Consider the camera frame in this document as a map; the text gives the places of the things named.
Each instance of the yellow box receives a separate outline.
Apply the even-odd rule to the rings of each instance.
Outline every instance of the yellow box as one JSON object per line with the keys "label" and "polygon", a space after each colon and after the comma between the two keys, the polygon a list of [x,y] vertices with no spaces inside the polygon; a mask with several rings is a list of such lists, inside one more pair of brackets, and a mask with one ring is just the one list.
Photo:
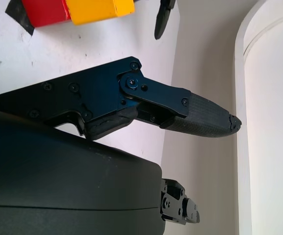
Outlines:
{"label": "yellow box", "polygon": [[74,24],[85,24],[135,12],[133,0],[66,0]]}

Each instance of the textured grip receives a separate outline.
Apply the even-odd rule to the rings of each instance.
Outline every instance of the textured grip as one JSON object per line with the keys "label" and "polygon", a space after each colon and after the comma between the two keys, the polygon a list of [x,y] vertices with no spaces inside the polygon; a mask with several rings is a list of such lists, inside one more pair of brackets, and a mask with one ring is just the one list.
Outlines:
{"label": "textured grip", "polygon": [[236,133],[241,121],[219,105],[191,93],[186,118],[173,117],[160,128],[203,137],[223,137]]}

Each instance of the red box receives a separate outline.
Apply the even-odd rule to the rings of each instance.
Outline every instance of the red box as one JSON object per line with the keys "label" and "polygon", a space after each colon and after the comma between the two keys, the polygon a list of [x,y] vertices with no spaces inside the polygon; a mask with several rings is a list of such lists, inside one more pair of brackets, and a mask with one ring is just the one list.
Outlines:
{"label": "red box", "polygon": [[69,21],[71,16],[65,0],[22,0],[34,27]]}

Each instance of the white backdrop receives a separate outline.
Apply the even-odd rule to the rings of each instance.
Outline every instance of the white backdrop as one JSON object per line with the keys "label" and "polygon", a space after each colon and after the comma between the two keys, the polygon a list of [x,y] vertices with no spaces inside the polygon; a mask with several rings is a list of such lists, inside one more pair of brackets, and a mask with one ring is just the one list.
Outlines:
{"label": "white backdrop", "polygon": [[283,0],[261,0],[241,25],[235,78],[246,128],[238,133],[240,234],[283,234]]}

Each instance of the black tape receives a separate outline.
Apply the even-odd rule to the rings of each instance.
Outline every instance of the black tape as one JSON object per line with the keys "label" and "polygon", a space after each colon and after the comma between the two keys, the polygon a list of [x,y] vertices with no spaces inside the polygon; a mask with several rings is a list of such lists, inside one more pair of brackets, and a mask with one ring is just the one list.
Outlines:
{"label": "black tape", "polygon": [[29,21],[22,0],[11,0],[5,10],[6,14],[15,19],[30,35],[33,36],[34,26]]}

